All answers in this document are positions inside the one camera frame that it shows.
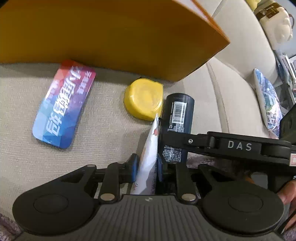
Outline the person right hand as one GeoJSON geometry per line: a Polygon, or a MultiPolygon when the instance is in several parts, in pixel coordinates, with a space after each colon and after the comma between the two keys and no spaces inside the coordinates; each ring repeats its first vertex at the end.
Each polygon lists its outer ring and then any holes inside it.
{"type": "Polygon", "coordinates": [[[288,182],[279,192],[278,197],[283,204],[295,205],[296,185],[295,180],[288,182]]]}

